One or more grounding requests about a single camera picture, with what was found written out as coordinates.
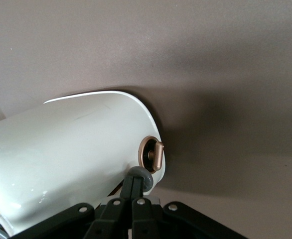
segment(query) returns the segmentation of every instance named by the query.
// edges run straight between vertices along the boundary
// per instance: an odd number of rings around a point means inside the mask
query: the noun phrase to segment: black metal bracket
[[[143,196],[143,176],[127,175],[119,197],[108,197],[96,210],[75,205],[12,239],[245,239],[180,202],[162,208]]]

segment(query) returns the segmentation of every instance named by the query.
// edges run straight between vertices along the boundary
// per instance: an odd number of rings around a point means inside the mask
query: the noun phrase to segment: gray wall
[[[154,114],[163,204],[292,238],[292,0],[0,1],[0,119],[100,89]]]

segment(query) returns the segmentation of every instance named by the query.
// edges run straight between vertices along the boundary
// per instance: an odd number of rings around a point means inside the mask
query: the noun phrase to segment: white plastic surface
[[[96,207],[138,163],[147,108],[107,91],[63,97],[0,121],[0,223],[17,234],[77,203]],[[163,177],[154,173],[154,186]]]

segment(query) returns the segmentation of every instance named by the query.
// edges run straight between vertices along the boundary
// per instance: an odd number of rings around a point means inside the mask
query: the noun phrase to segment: metal screw
[[[87,207],[82,207],[78,210],[80,213],[84,213],[87,211]]]
[[[175,204],[170,204],[168,206],[168,209],[171,210],[171,211],[177,211],[178,207]]]
[[[119,205],[119,204],[121,204],[121,201],[120,200],[116,200],[116,201],[113,202],[113,204],[114,205]]]
[[[144,200],[143,198],[138,199],[138,200],[137,200],[137,204],[139,204],[139,205],[144,205],[144,204],[145,204],[145,200]]]

